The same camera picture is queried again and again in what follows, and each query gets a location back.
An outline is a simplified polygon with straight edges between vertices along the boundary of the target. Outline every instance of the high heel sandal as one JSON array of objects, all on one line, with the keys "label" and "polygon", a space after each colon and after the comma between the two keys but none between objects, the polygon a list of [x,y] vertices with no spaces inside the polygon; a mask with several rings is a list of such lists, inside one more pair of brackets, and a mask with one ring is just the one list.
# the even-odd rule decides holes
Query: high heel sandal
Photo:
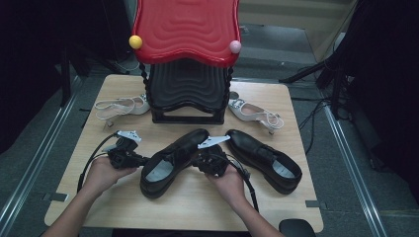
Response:
[{"label": "high heel sandal", "polygon": [[147,103],[146,96],[143,94],[139,97],[119,98],[110,101],[100,101],[95,104],[96,118],[105,120],[107,126],[114,123],[111,118],[123,115],[142,115],[146,113],[150,106]]},{"label": "high heel sandal", "polygon": [[228,107],[239,119],[244,121],[258,121],[268,128],[270,134],[274,134],[275,130],[284,126],[284,121],[281,119],[280,115],[249,104],[238,97],[236,92],[230,92]]}]

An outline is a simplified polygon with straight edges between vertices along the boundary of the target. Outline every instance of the black leather shoe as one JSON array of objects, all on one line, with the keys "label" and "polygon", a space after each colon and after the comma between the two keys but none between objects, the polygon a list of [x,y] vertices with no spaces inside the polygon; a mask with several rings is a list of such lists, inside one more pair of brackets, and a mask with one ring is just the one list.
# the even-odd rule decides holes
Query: black leather shoe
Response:
[{"label": "black leather shoe", "polygon": [[239,130],[231,129],[226,135],[230,136],[227,144],[238,161],[262,172],[277,192],[288,195],[295,190],[302,172],[288,155]]},{"label": "black leather shoe", "polygon": [[191,131],[155,153],[142,168],[139,186],[148,198],[160,198],[183,169],[198,155],[198,144],[210,133],[205,129]]}]

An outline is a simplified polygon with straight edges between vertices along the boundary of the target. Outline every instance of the black cable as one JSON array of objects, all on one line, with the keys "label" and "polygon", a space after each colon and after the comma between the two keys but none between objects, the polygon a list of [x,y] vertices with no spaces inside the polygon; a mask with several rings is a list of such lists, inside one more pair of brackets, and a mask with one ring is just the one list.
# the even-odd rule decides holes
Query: black cable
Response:
[{"label": "black cable", "polygon": [[118,132],[112,133],[111,135],[109,135],[108,137],[106,137],[99,144],[98,147],[96,147],[95,151],[92,153],[92,155],[90,156],[89,160],[87,161],[86,166],[84,167],[83,173],[80,174],[79,182],[78,182],[78,185],[77,185],[77,193],[79,193],[80,190],[81,190],[81,188],[83,187],[84,177],[86,176],[87,168],[89,168],[90,163],[92,163],[92,161],[97,157],[96,156],[96,153],[98,152],[98,150],[105,144],[105,142],[107,142],[109,139],[111,139],[112,137],[114,137],[116,135],[118,135]]}]

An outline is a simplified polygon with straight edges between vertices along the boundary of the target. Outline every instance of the right hand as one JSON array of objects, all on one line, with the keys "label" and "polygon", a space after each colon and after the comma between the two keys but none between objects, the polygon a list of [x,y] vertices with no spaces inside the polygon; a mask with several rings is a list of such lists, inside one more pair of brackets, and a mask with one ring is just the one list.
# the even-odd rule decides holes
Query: right hand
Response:
[{"label": "right hand", "polygon": [[219,194],[229,205],[234,205],[236,201],[246,199],[243,179],[231,165],[227,166],[224,175],[221,177],[209,174],[206,174],[206,177],[216,186]]}]

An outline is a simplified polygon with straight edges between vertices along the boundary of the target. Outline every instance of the left hand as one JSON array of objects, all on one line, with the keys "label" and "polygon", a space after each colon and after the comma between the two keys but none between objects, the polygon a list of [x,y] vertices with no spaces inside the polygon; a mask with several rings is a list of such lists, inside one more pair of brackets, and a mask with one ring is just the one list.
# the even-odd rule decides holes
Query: left hand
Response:
[{"label": "left hand", "polygon": [[111,165],[111,161],[108,157],[98,157],[90,166],[82,190],[89,190],[93,195],[98,197],[103,191],[116,184],[118,179],[132,174],[135,171],[136,168],[115,169]]}]

